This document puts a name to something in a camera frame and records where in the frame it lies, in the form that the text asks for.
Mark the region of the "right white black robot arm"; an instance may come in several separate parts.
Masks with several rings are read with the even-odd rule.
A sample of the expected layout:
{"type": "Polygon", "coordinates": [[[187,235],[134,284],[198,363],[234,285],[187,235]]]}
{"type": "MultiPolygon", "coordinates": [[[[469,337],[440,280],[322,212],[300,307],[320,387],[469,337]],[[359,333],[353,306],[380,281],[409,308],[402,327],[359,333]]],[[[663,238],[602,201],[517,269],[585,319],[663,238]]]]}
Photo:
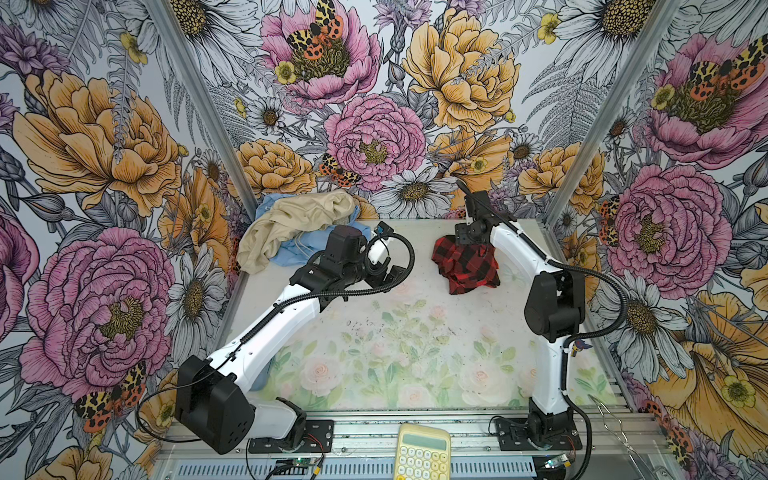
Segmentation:
{"type": "Polygon", "coordinates": [[[589,416],[570,398],[569,362],[577,343],[603,337],[628,319],[629,299],[623,287],[609,276],[556,260],[529,237],[519,223],[493,209],[486,191],[473,192],[459,180],[465,195],[467,222],[456,227],[461,244],[489,245],[510,260],[529,284],[523,315],[535,335],[536,377],[524,420],[507,423],[498,437],[502,446],[520,441],[533,449],[566,448],[592,451],[589,416]],[[619,309],[606,327],[583,332],[586,319],[586,278],[607,284],[618,297],[619,309]]]}

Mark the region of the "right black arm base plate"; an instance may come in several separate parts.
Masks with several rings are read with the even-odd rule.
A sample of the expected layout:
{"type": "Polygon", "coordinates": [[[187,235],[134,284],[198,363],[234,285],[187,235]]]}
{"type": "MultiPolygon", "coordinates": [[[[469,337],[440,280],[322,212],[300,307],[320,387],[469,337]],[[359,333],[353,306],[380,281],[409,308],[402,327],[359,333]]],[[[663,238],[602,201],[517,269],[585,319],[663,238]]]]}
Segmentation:
{"type": "Polygon", "coordinates": [[[523,451],[549,454],[554,451],[579,451],[583,443],[575,422],[569,420],[564,429],[546,431],[542,425],[530,424],[527,418],[493,416],[487,432],[505,452],[523,451]]]}

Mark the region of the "red black plaid cloth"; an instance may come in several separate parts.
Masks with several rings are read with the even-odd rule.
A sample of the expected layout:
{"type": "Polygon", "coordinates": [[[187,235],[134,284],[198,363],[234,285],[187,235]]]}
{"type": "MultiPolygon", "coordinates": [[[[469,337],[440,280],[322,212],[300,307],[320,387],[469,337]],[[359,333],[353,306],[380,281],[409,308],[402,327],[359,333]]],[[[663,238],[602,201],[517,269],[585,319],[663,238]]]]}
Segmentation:
{"type": "Polygon", "coordinates": [[[448,280],[450,295],[469,293],[479,287],[497,288],[501,284],[492,245],[461,245],[455,235],[446,235],[436,240],[431,259],[439,274],[448,280]]]}

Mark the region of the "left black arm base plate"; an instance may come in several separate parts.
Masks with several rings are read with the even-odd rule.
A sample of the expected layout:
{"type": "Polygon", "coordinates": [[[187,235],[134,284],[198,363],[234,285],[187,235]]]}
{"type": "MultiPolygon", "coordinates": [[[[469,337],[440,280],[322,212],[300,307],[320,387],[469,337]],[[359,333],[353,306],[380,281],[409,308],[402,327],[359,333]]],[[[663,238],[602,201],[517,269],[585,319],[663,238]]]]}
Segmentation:
{"type": "Polygon", "coordinates": [[[329,453],[333,445],[335,422],[310,419],[299,423],[284,439],[254,438],[247,444],[249,454],[329,453]]]}

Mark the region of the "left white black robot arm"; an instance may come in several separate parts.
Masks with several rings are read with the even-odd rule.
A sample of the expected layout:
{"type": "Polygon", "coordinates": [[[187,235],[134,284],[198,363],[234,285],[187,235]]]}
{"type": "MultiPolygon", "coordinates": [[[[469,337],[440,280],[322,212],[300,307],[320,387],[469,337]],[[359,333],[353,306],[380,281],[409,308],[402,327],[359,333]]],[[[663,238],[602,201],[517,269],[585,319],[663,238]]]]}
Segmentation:
{"type": "Polygon", "coordinates": [[[415,266],[411,242],[379,223],[371,238],[349,225],[334,228],[323,250],[290,277],[276,301],[249,328],[207,358],[178,369],[175,419],[218,454],[250,439],[299,447],[307,415],[284,398],[252,402],[247,394],[284,345],[335,299],[383,294],[415,266]]]}

